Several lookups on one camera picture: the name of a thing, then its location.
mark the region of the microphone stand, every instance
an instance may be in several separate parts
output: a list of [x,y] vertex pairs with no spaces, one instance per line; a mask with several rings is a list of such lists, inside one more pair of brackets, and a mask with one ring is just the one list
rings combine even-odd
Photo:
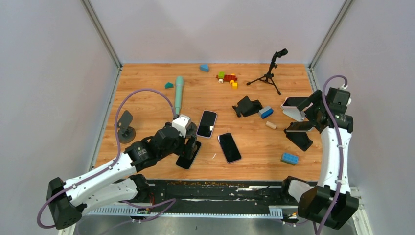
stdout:
[[268,69],[268,73],[264,74],[262,77],[255,79],[254,81],[251,82],[247,82],[247,86],[249,86],[251,83],[254,83],[256,81],[261,81],[261,82],[265,82],[267,84],[271,84],[275,87],[275,89],[278,92],[278,95],[281,95],[281,92],[278,90],[278,87],[275,85],[275,82],[273,81],[273,77],[274,74],[271,73],[272,69],[276,69],[277,68],[277,64],[275,63],[275,60],[277,58],[281,58],[282,56],[286,55],[288,53],[287,49],[283,49],[281,51],[276,51],[275,54],[273,55],[272,59],[271,59],[271,63],[270,63],[270,68]]

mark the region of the wood grain surface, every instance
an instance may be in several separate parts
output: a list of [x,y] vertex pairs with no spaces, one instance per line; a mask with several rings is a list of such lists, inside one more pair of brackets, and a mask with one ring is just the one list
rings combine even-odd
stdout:
[[[317,131],[309,133],[314,141],[306,151],[291,143],[283,132],[293,120],[282,113],[280,105],[289,96],[309,96],[312,93],[307,72],[303,64],[280,64],[274,69],[274,81],[282,95],[272,85],[254,80],[267,72],[269,64],[210,64],[210,72],[199,70],[199,64],[126,64],[115,94],[105,134],[96,160],[96,167],[116,156],[114,137],[115,113],[123,99],[132,91],[151,88],[166,94],[174,103],[175,88],[165,89],[167,82],[175,83],[177,76],[184,77],[184,91],[181,113],[199,124],[203,110],[217,112],[218,118],[211,139],[199,137],[202,147],[190,170],[176,166],[176,155],[159,161],[156,166],[141,171],[147,179],[198,179],[198,180],[283,180],[288,175],[304,180],[318,180],[322,159],[322,143]],[[235,73],[238,89],[234,90],[225,82],[219,84],[216,75],[224,71]],[[257,114],[237,117],[232,105],[244,96],[259,99],[265,107],[270,105],[274,113],[262,120]],[[122,112],[128,110],[134,117],[131,124],[137,135],[134,141],[152,136],[172,120],[168,103],[158,94],[141,92],[132,96]],[[273,130],[265,123],[277,125]],[[232,133],[242,155],[240,161],[229,164],[217,140],[223,133]],[[122,151],[129,144],[122,145]],[[292,166],[280,161],[283,152],[299,156],[299,163]]]

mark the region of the smartphone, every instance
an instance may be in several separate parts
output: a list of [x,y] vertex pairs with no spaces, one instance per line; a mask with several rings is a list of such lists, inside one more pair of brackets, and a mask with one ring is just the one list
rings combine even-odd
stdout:
[[196,141],[196,150],[193,153],[193,157],[191,159],[187,159],[185,157],[179,157],[176,161],[176,165],[180,166],[183,169],[189,170],[197,153],[199,152],[200,146],[202,146],[202,143],[200,143],[199,141]]
[[217,113],[209,110],[204,110],[202,113],[202,118],[200,118],[199,128],[197,129],[196,135],[208,139],[212,137],[213,128],[215,127],[217,117]]
[[235,141],[230,133],[218,136],[218,141],[228,163],[241,160],[242,156],[239,153],[238,147],[236,147]]

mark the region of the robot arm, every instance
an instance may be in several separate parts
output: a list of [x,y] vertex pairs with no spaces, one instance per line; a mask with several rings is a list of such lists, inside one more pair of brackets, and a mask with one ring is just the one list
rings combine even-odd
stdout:
[[[190,118],[180,115],[172,123],[166,123],[154,136],[127,147],[113,167],[110,165],[116,158],[84,175],[66,181],[59,177],[51,180],[47,200],[61,190],[72,188],[49,204],[56,228],[69,227],[98,207],[122,200],[145,198],[148,184],[143,175],[134,174],[156,165],[157,161],[172,153],[190,159],[196,150],[195,132],[196,125]],[[77,182],[105,168],[108,170],[76,186]]]
[[327,114],[327,112],[332,112],[339,126],[342,140],[342,148],[340,149],[343,151],[343,172],[339,197],[324,225],[333,229],[340,229],[357,211],[359,206],[358,199],[350,196],[347,175],[348,145],[353,131],[353,118],[345,115],[347,105],[350,103],[350,93],[330,88],[326,98],[330,107],[328,111],[323,106],[322,95],[321,91],[316,91],[308,98],[295,97],[293,100],[287,98],[284,103],[285,105],[292,103],[294,104],[292,106],[296,106],[298,109],[297,112],[290,111],[286,114],[293,114],[293,118],[297,119],[299,117],[300,119],[308,119],[308,122],[292,123],[287,130],[304,135],[306,129],[316,128],[321,133],[323,160],[317,186],[312,187],[301,179],[289,176],[283,181],[282,190],[285,195],[292,196],[298,201],[298,215],[300,217],[317,223],[322,221],[333,200],[337,189],[338,176],[340,175],[338,138],[334,125]]

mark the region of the toy microphone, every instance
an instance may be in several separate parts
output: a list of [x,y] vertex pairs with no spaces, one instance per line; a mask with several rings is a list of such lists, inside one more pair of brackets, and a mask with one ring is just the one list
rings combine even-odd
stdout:
[[184,79],[182,76],[176,78],[176,98],[174,100],[174,108],[176,109],[176,114],[179,115],[180,109],[182,107],[182,94],[183,94]]

